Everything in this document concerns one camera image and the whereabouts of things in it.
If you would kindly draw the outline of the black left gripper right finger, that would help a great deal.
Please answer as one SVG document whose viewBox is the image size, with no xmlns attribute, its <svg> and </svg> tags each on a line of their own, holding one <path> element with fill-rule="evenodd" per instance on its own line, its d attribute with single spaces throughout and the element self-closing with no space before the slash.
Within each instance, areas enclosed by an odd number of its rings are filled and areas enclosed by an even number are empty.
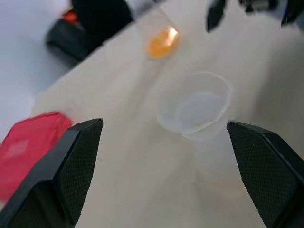
<svg viewBox="0 0 304 228">
<path fill-rule="evenodd" d="M 268 228 L 304 226 L 304 161 L 276 133 L 230 121 L 241 179 Z"/>
</svg>

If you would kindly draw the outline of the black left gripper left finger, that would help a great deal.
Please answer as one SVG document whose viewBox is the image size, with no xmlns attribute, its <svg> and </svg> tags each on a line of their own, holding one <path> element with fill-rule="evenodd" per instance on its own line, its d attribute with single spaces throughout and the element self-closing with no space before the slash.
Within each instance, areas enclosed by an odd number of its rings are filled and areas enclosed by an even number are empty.
<svg viewBox="0 0 304 228">
<path fill-rule="evenodd" d="M 70 127 L 29 171 L 0 212 L 2 228 L 73 228 L 94 173 L 102 119 Z"/>
</svg>

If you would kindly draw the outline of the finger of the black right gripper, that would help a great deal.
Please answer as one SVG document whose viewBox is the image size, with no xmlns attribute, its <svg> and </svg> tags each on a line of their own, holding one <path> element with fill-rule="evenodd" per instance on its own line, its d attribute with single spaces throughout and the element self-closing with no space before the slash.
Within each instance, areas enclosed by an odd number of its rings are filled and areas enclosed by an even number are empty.
<svg viewBox="0 0 304 228">
<path fill-rule="evenodd" d="M 225 0 L 212 0 L 206 17 L 206 31 L 211 32 L 218 27 L 225 10 Z"/>
<path fill-rule="evenodd" d="M 304 0 L 287 0 L 281 25 L 294 23 L 304 10 Z"/>
</svg>

